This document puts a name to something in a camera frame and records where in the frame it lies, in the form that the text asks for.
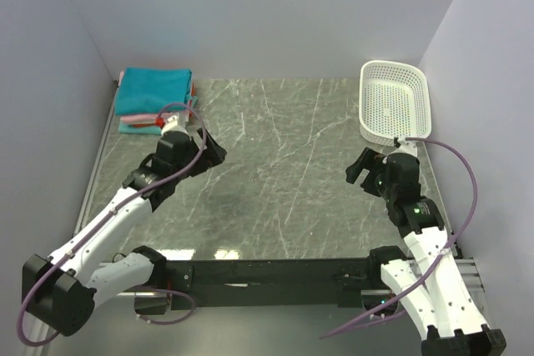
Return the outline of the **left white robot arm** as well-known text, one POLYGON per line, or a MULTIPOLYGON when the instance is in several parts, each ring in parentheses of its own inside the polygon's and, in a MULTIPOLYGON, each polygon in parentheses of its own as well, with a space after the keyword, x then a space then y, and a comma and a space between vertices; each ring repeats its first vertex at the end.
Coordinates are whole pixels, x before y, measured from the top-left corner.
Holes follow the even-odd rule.
POLYGON ((104 256, 145 221, 176 186, 220 165, 227 152, 203 128, 201 141, 182 129, 168 131, 156 149, 128 174, 108 205, 76 236, 46 258, 34 254, 22 271, 22 312, 71 336, 93 311, 126 289, 167 292, 167 259, 147 246, 106 267, 104 256))

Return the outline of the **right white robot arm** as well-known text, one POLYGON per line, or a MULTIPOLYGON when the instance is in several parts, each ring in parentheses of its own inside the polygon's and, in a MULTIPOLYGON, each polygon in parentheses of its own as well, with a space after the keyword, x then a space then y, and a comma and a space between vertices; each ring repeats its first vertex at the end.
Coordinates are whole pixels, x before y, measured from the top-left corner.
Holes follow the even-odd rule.
POLYGON ((501 355, 506 339, 492 328, 470 295, 454 255, 436 203, 422 195, 420 161, 414 144, 402 144, 384 155, 365 148, 346 170, 368 194, 383 198, 390 221, 416 261, 416 277, 397 247, 370 253, 366 278, 375 288, 388 287, 410 316, 421 336, 424 355, 501 355))

